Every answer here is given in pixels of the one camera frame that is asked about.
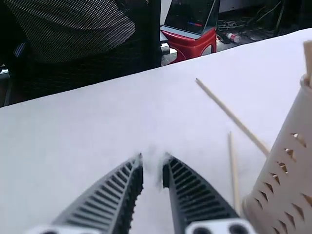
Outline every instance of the bamboo skewer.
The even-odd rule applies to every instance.
[[[234,121],[234,123],[256,144],[256,146],[264,153],[266,157],[269,156],[269,149],[253,134],[231,111],[226,105],[220,101],[199,79],[196,78],[197,84],[205,91],[205,93],[218,104],[218,106]]]
[[[309,86],[312,87],[312,40],[305,41],[303,46],[306,56],[307,78],[309,79]]]
[[[239,185],[238,185],[238,171],[237,171],[237,158],[233,147],[233,136],[229,132],[229,153],[231,159],[232,169],[232,185],[234,194],[234,208],[238,215],[240,215],[240,199],[239,199]]]

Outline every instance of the laptop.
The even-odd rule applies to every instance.
[[[216,26],[220,0],[172,0],[161,30],[197,39]]]

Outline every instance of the black mesh chair back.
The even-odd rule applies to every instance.
[[[27,99],[161,65],[160,0],[0,1],[23,32],[10,72]]]

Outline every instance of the plastic bottle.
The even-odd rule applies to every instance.
[[[239,43],[239,42],[240,42],[241,36],[240,36],[239,34],[226,33],[225,35],[226,35],[226,37],[227,37],[228,39],[230,39],[230,40],[233,41],[234,43]]]

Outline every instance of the plastic container with holes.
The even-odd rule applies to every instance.
[[[260,234],[312,233],[312,89],[304,78],[243,210]]]

